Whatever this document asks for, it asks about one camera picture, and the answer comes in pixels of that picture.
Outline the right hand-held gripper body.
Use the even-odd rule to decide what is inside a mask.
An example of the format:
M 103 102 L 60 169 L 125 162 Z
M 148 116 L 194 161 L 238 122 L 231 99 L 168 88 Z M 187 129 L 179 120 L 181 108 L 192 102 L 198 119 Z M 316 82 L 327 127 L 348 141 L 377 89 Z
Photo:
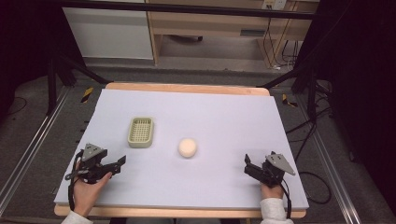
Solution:
M 265 157 L 262 166 L 256 166 L 257 168 L 246 168 L 245 166 L 244 172 L 271 188 L 281 184 L 285 173 L 295 175 L 295 171 L 286 158 L 274 151 Z

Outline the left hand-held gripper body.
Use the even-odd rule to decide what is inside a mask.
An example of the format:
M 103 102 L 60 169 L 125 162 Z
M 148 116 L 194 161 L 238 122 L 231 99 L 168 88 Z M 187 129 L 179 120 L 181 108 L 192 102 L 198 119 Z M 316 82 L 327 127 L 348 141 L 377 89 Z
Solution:
M 74 166 L 72 172 L 66 175 L 64 179 L 72 180 L 78 176 L 88 184 L 95 184 L 107 173 L 119 174 L 120 167 L 110 167 L 109 164 L 103 165 L 101 163 L 101 160 L 106 156 L 106 149 L 88 143 L 76 156 L 79 159 L 79 166 Z

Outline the green plastic soap dish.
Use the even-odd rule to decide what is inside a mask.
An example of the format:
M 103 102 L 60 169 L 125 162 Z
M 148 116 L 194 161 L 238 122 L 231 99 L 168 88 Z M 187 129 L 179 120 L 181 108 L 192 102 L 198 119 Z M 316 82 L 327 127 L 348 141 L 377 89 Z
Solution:
M 148 148 L 152 145 L 154 122 L 152 118 L 133 118 L 127 137 L 131 148 Z

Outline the cream round soap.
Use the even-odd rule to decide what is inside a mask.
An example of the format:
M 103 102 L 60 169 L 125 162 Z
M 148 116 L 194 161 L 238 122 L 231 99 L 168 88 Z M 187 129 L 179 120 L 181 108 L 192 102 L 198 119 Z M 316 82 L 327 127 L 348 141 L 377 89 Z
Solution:
M 184 158 L 191 158 L 197 152 L 197 143 L 194 139 L 184 138 L 178 145 L 178 152 Z

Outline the person's right hand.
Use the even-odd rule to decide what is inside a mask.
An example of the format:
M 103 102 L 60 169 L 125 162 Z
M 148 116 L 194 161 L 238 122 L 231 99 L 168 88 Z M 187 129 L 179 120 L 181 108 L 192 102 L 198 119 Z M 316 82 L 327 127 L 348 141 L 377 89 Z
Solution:
M 261 193 L 264 199 L 276 198 L 282 199 L 284 191 L 280 186 L 268 187 L 267 185 L 261 184 Z

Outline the person's left hand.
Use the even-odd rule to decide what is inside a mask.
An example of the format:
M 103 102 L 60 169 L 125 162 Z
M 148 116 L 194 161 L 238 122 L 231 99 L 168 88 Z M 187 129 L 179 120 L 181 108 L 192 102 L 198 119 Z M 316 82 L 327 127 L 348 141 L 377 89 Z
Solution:
M 95 184 L 87 184 L 83 180 L 77 178 L 74 182 L 74 212 L 82 217 L 87 217 L 95 206 L 102 189 L 111 177 L 112 174 L 107 173 Z

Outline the yellow black floor tape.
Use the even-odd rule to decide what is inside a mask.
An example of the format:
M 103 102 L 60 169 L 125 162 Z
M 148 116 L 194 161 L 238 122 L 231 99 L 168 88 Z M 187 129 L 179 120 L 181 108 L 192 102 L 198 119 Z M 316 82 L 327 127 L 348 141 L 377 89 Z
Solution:
M 282 104 L 283 104 L 283 105 L 289 105 L 289 106 L 292 106 L 292 107 L 298 107 L 298 104 L 297 104 L 297 103 L 290 102 L 290 101 L 288 100 L 287 94 L 282 94 Z
M 82 98 L 81 98 L 80 101 L 81 101 L 82 103 L 86 103 L 86 102 L 88 101 L 90 95 L 92 94 L 92 91 L 93 91 L 93 87 L 87 88 L 87 89 L 84 91 L 84 94 L 83 94 L 83 96 L 82 96 Z

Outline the black metal stand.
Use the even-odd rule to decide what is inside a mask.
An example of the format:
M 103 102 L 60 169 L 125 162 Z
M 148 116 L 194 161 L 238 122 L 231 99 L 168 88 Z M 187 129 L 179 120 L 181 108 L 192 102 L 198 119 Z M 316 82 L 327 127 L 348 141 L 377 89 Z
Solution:
M 101 77 L 89 70 L 85 65 L 75 62 L 63 53 L 54 54 L 48 62 L 48 97 L 49 105 L 47 114 L 50 115 L 57 105 L 57 79 L 67 87 L 73 87 L 77 80 L 72 71 L 77 70 L 100 84 L 109 84 L 111 80 Z
M 280 77 L 275 78 L 268 83 L 263 85 L 259 85 L 259 88 L 271 89 L 275 85 L 280 84 L 290 78 L 295 78 L 291 90 L 293 93 L 302 93 L 303 90 L 308 89 L 308 101 L 306 112 L 308 117 L 316 121 L 317 120 L 317 112 L 316 112 L 316 90 L 317 90 L 317 76 L 318 76 L 318 65 L 316 63 L 306 63 L 301 64 L 297 68 L 289 71 L 287 74 L 282 75 Z

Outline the black curtain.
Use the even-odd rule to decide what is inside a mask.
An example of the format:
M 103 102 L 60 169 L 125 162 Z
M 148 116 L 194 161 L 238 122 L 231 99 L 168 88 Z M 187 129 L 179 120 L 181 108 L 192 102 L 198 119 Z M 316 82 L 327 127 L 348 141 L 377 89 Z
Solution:
M 299 61 L 332 83 L 352 148 L 396 216 L 396 0 L 319 0 Z
M 85 64 L 61 7 L 39 0 L 0 0 L 0 120 L 16 89 L 46 75 L 55 53 Z

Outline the white cabinet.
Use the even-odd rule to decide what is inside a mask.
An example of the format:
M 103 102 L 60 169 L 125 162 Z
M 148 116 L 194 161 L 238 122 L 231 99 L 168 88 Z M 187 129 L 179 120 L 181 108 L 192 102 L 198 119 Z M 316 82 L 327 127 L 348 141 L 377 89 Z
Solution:
M 64 7 L 84 58 L 152 60 L 145 11 Z

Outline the wooden desk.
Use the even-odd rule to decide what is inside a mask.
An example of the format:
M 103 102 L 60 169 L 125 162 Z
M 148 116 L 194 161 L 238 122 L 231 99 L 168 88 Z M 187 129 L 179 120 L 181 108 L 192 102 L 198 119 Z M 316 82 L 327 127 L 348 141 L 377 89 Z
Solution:
M 236 7 L 294 12 L 317 11 L 319 0 L 145 0 L 151 4 Z M 153 52 L 160 52 L 163 35 L 251 37 L 258 41 L 264 62 L 280 64 L 278 58 L 286 42 L 303 41 L 311 22 L 296 19 L 150 12 L 148 24 Z

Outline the metal floor rail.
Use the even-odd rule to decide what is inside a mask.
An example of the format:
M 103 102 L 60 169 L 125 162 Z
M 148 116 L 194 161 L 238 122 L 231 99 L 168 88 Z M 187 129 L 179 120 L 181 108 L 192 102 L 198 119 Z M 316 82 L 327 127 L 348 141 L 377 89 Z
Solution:
M 338 202 L 340 210 L 346 220 L 346 224 L 361 224 L 360 216 L 354 206 L 354 203 L 349 197 L 344 182 L 333 164 L 318 130 L 314 130 L 313 139 L 318 152 L 318 157 L 329 180 L 332 194 Z
M 18 160 L 18 163 L 13 169 L 6 184 L 0 189 L 0 217 L 6 211 L 9 202 L 14 196 L 15 191 L 24 178 L 32 161 L 34 160 L 37 151 L 40 149 L 42 143 L 50 132 L 54 121 L 57 119 L 64 106 L 64 102 L 67 99 L 70 90 L 70 87 L 61 88 L 59 95 L 55 97 L 55 106 L 48 113 L 48 115 L 44 117 L 32 140 L 29 142 L 29 145 L 24 150 L 21 158 Z

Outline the black metal frame bar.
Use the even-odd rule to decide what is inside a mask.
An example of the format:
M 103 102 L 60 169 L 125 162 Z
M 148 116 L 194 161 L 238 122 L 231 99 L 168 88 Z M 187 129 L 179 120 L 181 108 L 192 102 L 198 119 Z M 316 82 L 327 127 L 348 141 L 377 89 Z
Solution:
M 189 5 L 92 1 L 92 0 L 52 0 L 52 3 L 57 4 L 60 7 L 224 15 L 224 16 L 240 16 L 240 17 L 255 17 L 255 18 L 314 20 L 318 16 L 316 13 L 311 13 L 311 12 L 294 12 L 294 11 L 249 9 L 249 8 L 236 8 L 236 7 L 206 7 L 206 6 L 189 6 Z

